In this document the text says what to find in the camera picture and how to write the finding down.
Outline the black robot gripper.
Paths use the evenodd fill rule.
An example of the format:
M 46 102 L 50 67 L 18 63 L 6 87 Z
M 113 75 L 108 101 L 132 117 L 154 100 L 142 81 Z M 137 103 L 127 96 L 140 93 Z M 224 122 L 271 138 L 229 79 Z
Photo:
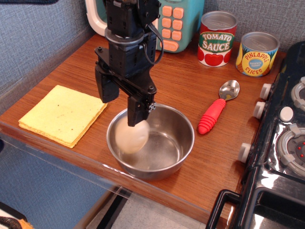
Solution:
M 126 93 L 128 126 L 134 127 L 155 109 L 157 89 L 150 70 L 157 63 L 157 36 L 153 32 L 141 32 L 132 38 L 121 38 L 109 33 L 106 39 L 108 48 L 95 48 L 99 96 L 103 103 L 109 103 L 119 96 L 119 91 Z

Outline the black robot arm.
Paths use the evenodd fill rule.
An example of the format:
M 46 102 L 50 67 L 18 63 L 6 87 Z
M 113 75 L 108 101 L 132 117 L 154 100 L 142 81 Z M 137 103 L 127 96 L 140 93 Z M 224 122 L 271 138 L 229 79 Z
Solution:
M 106 0 L 105 38 L 108 48 L 97 47 L 95 78 L 100 98 L 108 103 L 120 91 L 128 95 L 128 126 L 146 120 L 155 109 L 157 88 L 150 70 L 162 58 L 155 56 L 160 33 L 153 25 L 159 16 L 158 0 Z

